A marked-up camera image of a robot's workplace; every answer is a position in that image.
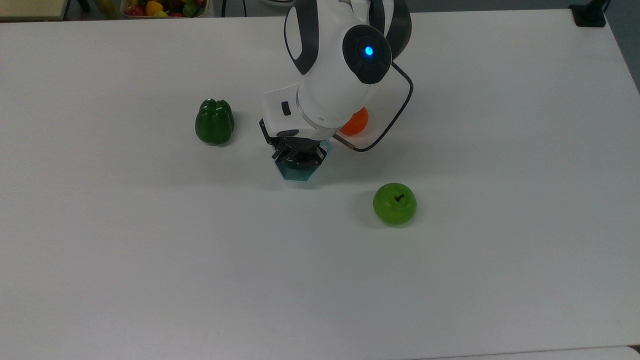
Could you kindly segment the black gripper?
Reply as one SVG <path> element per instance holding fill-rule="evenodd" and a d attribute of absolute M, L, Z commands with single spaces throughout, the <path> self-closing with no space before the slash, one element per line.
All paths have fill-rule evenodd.
<path fill-rule="evenodd" d="M 320 140 L 311 139 L 304 127 L 297 129 L 289 126 L 273 130 L 264 118 L 260 119 L 259 126 L 266 144 L 274 151 L 272 159 L 276 163 L 290 162 L 300 163 L 301 167 L 318 167 L 328 154 L 327 145 L 323 145 Z"/>

